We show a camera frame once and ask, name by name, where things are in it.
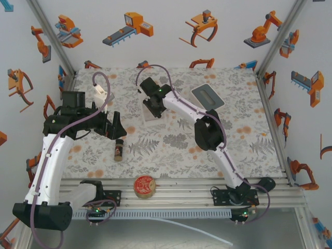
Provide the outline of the thin white tube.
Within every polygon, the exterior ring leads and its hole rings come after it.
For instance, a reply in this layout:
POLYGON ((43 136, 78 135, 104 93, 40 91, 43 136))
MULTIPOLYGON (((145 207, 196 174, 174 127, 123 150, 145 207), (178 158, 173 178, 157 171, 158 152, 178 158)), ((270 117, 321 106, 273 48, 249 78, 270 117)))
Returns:
POLYGON ((172 221, 172 220, 168 220, 168 219, 162 219, 162 218, 148 218, 148 220, 154 220, 154 221, 157 221, 157 222, 163 222, 163 223, 168 223, 168 224, 172 224, 172 225, 176 225, 176 226, 180 226, 180 227, 183 227, 183 228, 186 228, 186 229, 189 229, 189 230, 192 230, 192 231, 195 231, 195 232, 198 232, 198 233, 201 233, 205 236, 208 236, 212 239, 215 239, 219 242, 222 242, 224 244, 227 244, 229 246, 233 246, 233 243, 230 242, 230 241, 227 241, 223 238, 220 238, 216 235, 213 235, 209 232, 206 232, 204 230, 201 230, 199 228, 196 228, 196 227, 192 227, 192 226, 189 226, 189 225, 185 225, 185 224, 182 224, 182 223, 179 223, 179 222, 175 222, 175 221, 172 221))

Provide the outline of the right control board green light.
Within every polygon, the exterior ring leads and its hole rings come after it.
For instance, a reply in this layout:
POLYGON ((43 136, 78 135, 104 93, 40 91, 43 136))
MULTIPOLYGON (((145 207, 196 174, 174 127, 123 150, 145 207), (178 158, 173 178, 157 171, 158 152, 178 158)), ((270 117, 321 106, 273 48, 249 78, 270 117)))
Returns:
POLYGON ((235 223, 244 223, 247 219, 256 214, 256 209, 252 207, 244 207, 241 209, 231 209, 230 220, 235 223))

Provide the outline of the grey rectangular tray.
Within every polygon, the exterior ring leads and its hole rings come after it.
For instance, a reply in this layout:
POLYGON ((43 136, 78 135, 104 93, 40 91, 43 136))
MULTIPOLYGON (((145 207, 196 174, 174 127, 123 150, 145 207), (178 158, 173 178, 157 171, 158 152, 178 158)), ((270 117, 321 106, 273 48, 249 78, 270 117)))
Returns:
POLYGON ((190 101, 195 106, 206 110, 218 110, 225 106, 225 101, 210 84, 202 84, 193 88, 190 91, 190 101))

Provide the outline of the floral patterned table mat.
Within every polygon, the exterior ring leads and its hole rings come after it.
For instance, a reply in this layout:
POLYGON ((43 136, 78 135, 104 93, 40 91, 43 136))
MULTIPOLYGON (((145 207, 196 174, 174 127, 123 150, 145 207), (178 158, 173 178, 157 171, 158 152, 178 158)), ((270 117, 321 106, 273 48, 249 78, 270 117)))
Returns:
POLYGON ((173 110, 166 110, 163 124, 146 127, 143 122, 143 94, 138 85, 151 77, 157 84, 169 82, 181 97, 202 84, 211 87, 225 101, 218 115, 227 136, 227 148, 235 165, 246 177, 281 177, 282 169, 270 134, 254 73, 241 69, 108 68, 102 76, 94 69, 77 73, 74 89, 86 94, 86 105, 93 100, 93 82, 114 93, 108 111, 121 114, 127 135, 123 138, 122 161, 114 160, 115 142, 96 133, 79 133, 70 149, 65 178, 155 178, 221 177, 221 168, 203 151, 194 138, 194 126, 173 110))

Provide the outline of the clear plastic case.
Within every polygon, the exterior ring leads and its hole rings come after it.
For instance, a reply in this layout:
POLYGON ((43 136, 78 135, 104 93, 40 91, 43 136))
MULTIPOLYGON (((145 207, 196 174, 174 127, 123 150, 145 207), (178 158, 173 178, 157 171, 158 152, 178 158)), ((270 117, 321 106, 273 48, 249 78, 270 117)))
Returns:
POLYGON ((160 119, 153 116, 153 114, 142 104, 143 122, 146 127, 161 125, 166 121, 166 113, 160 119))

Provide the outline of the aluminium frame post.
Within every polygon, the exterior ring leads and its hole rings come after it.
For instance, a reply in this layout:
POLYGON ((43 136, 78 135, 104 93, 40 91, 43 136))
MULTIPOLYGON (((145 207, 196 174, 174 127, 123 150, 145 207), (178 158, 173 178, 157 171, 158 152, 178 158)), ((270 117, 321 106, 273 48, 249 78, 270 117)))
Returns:
POLYGON ((76 71, 74 70, 68 56, 66 55, 64 49, 62 48, 61 43, 58 41, 56 33, 54 32, 51 24, 45 15, 44 11, 42 10, 39 2, 37 0, 26 0, 28 3, 32 13, 34 14, 35 18, 39 22, 41 28, 43 29, 44 33, 48 37, 54 51, 57 53, 58 57, 60 58, 63 66, 66 69, 66 72, 74 78, 76 75, 76 71))
POLYGON ((273 41, 270 49, 268 50, 266 56, 264 57, 260 68, 258 69, 256 75, 258 78, 262 78, 265 74, 266 70, 268 69, 270 63, 272 62, 274 56, 277 54, 279 48, 281 47, 286 35, 290 32, 291 27, 297 20, 298 16, 302 12, 304 6, 308 0, 296 0, 293 4, 292 8, 290 9, 285 21, 282 24, 282 27, 278 31, 278 34, 273 41))

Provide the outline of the black round puck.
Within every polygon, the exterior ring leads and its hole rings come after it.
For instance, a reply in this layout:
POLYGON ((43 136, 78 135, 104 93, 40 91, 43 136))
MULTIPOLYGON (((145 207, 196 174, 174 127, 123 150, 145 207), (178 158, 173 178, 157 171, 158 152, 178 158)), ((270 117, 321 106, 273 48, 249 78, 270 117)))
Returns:
POLYGON ((274 179, 270 177, 262 177, 261 180, 257 183, 257 185, 260 186, 260 188, 257 187, 258 191, 265 192, 265 189, 267 192, 270 192, 275 188, 276 183, 274 179))

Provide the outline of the left control board green light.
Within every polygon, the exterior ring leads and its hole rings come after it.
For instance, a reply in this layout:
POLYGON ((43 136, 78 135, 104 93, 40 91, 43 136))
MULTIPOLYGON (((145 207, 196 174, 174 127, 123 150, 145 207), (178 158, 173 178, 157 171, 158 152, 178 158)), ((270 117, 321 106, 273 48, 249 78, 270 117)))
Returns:
POLYGON ((106 211, 100 207, 90 207, 87 211, 88 220, 105 218, 106 211))

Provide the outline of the aluminium side rail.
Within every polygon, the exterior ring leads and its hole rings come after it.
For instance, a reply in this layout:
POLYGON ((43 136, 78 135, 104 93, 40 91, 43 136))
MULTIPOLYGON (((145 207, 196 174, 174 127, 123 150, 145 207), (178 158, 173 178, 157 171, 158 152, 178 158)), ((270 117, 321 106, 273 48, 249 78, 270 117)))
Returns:
POLYGON ((271 136, 273 138, 274 147, 275 147, 275 151, 276 151, 276 154, 277 154, 277 157, 278 157, 280 167, 282 169, 282 172, 285 172, 285 174, 286 174, 288 184, 291 187, 294 187, 295 182, 292 178, 291 171, 290 171, 290 168, 288 166, 287 156, 286 156, 285 150, 283 148, 283 142, 280 140, 280 137, 279 137, 279 130, 276 126, 274 115, 273 115, 274 112, 272 111, 271 105, 269 103, 268 96, 267 96, 266 91, 265 91, 264 83, 263 83, 262 79, 257 75, 255 76, 255 79, 256 79, 256 82, 257 82, 257 87, 258 87, 258 91, 259 91, 260 98, 261 98, 261 101, 262 101, 262 105, 263 105, 264 110, 265 110, 265 114, 266 114, 267 122, 268 122, 268 125, 269 125, 270 133, 271 133, 271 136))

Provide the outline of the round red gold tin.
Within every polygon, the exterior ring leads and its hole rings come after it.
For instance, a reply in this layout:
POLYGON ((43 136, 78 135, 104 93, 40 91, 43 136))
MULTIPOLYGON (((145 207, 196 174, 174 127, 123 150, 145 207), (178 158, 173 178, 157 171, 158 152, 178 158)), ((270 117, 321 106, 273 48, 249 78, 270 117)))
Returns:
POLYGON ((156 182, 149 175, 141 175, 134 181, 133 189, 138 198, 148 199, 156 191, 156 182))

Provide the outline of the small spice bottle black cap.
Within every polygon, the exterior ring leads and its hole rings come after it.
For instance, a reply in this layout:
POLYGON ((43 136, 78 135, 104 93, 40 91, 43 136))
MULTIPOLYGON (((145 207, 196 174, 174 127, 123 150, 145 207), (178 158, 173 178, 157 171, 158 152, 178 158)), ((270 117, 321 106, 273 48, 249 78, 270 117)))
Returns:
POLYGON ((123 144, 124 144, 124 140, 116 139, 115 152, 114 152, 114 160, 116 162, 122 161, 123 144))

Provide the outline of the aluminium front rails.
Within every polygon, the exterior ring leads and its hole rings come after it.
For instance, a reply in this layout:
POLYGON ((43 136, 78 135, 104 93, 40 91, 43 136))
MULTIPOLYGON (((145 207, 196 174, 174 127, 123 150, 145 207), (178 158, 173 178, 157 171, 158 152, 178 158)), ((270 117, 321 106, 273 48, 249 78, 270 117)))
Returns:
MULTIPOLYGON (((140 199, 133 190, 133 178, 101 178, 105 190, 120 190, 122 209, 199 209, 214 206, 210 188, 226 188, 223 178, 159 178, 156 192, 140 199)), ((269 192, 271 208, 299 208, 307 205, 299 187, 292 187, 284 177, 276 178, 276 187, 269 192)))

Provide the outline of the control board green light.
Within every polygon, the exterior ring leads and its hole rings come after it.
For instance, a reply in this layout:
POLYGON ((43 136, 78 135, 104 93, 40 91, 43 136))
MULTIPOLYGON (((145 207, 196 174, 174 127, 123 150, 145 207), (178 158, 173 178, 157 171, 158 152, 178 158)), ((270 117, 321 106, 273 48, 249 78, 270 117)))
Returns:
POLYGON ((241 209, 231 209, 230 220, 235 223, 244 223, 247 219, 256 214, 256 209, 252 207, 244 207, 241 209))
POLYGON ((87 211, 88 220, 105 218, 106 211, 100 207, 90 207, 87 211))

